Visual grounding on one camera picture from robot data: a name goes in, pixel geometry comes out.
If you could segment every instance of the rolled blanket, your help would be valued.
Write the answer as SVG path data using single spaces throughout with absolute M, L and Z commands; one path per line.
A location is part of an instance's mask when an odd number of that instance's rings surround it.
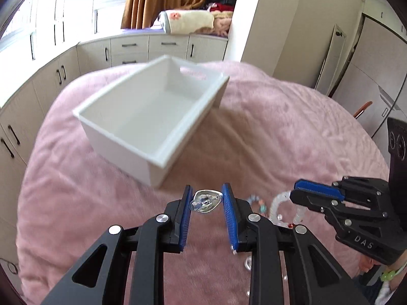
M 214 16 L 206 10 L 166 10 L 159 22 L 167 34 L 190 34 L 202 27 L 213 28 Z

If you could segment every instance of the plastic bin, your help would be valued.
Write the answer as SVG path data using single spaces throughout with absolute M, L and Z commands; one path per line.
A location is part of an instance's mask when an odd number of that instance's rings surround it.
M 162 56 L 93 94 L 73 113 L 97 153 L 158 187 L 209 109 L 219 107 L 228 80 Z

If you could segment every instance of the bed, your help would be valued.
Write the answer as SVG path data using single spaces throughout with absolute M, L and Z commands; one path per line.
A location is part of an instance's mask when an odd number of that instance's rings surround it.
M 18 202 L 17 248 L 26 299 L 39 304 L 70 266 L 111 225 L 141 225 L 179 199 L 186 184 L 236 197 L 255 193 L 269 206 L 299 178 L 331 184 L 344 175 L 387 179 L 388 167 L 360 124 L 330 98 L 233 62 L 206 67 L 230 75 L 212 109 L 159 189 L 125 175 L 98 156 L 72 115 L 85 98 L 127 74 L 126 65 L 87 74 L 56 99 L 39 131 Z M 282 206 L 283 219 L 294 216 Z M 359 255 L 335 241 L 323 215 L 303 223 L 353 275 Z M 164 257 L 167 304 L 247 304 L 246 255 L 230 251 L 223 210 L 191 218 L 182 255 Z

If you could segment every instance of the drawer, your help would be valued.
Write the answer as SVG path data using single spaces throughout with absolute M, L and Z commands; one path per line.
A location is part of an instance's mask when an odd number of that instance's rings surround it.
M 149 36 L 126 36 L 123 38 L 110 39 L 112 55 L 127 53 L 143 53 L 148 51 Z
M 188 40 L 188 35 L 152 35 L 149 40 L 149 52 L 163 52 L 170 55 L 168 52 L 183 50 L 186 54 Z
M 186 59 L 186 51 L 174 50 L 170 52 L 149 52 L 149 62 L 163 55 L 178 57 L 182 60 Z
M 146 62 L 147 62 L 147 52 L 140 54 L 127 53 L 120 55 L 112 55 L 111 57 L 111 65 L 113 67 L 124 64 L 146 63 Z

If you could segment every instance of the wall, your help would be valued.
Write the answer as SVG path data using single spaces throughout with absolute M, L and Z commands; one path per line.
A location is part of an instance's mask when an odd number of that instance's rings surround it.
M 225 60 L 255 65 L 272 75 L 299 0 L 237 0 Z
M 337 78 L 359 25 L 362 0 L 300 0 L 273 76 L 314 87 L 335 24 L 346 33 Z

